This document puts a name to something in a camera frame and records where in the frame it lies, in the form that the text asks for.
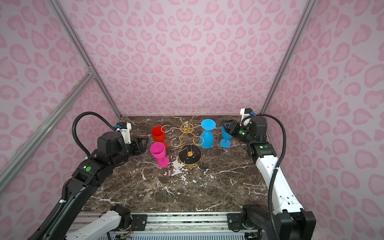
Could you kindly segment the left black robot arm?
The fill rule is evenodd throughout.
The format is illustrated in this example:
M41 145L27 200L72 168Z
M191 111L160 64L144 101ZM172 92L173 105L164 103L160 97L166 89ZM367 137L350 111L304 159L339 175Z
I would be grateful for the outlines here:
M81 162L62 188L62 196L29 240L63 240L89 198L114 169L130 157L146 151L148 138L136 138L126 144L120 132L104 133L97 141L93 156Z

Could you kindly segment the blue wine glass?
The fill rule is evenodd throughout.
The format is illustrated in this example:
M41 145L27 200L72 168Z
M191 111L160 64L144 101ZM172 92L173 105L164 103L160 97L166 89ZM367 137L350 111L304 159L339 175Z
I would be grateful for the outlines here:
M229 148L231 146L232 136L226 132L226 123L222 124L222 137L223 139L220 141L221 147Z
M202 121L201 127L204 131L201 134L199 144L204 149L210 149L214 143L214 135L212 130L216 128L216 122L212 119L205 119Z

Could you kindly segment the pink plastic wine glass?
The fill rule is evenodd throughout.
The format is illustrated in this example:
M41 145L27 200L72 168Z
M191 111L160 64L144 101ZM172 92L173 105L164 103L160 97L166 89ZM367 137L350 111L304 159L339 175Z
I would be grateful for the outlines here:
M158 160L158 166L161 168L165 168L169 165L170 160L166 157L167 151L166 147L161 142L156 142L151 145L150 152L155 159Z

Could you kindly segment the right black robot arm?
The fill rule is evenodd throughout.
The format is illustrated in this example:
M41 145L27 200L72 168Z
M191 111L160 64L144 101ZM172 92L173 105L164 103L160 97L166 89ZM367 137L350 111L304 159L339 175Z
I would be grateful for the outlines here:
M277 154L267 140L267 118L276 121L283 133L283 148ZM244 205L241 211L241 228L265 231L269 240L310 240L316 226L316 217L305 210L293 193L281 171L281 163L286 153L286 130L274 116L267 114L250 115L242 119L224 121L223 128L231 137L247 145L247 153L260 171L266 186L267 208L258 205Z

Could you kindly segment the red plastic wine glass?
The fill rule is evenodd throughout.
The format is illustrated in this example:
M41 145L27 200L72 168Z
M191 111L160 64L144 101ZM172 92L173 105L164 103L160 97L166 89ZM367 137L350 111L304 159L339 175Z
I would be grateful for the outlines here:
M169 147L168 143L166 142L165 129L162 126L154 127L151 131L151 134L156 142L163 143L166 149Z

